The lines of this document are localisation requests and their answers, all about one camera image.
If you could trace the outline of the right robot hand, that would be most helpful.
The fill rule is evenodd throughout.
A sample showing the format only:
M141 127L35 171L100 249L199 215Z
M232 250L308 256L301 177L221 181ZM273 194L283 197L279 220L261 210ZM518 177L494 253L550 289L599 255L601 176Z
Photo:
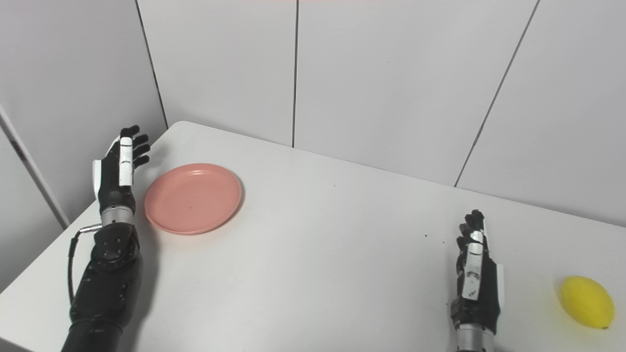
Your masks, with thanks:
M491 256L485 216L478 209L465 215L456 243L456 297L451 304L454 327L477 325L496 334L501 313L503 279Z

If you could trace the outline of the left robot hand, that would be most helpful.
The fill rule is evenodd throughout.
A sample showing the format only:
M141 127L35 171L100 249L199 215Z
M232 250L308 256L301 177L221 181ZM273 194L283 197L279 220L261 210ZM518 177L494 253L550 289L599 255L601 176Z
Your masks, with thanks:
M134 172L150 161L147 155L150 149L149 136L141 134L140 127L133 125L121 129L104 158L92 163L94 193L100 214L119 206L135 212Z

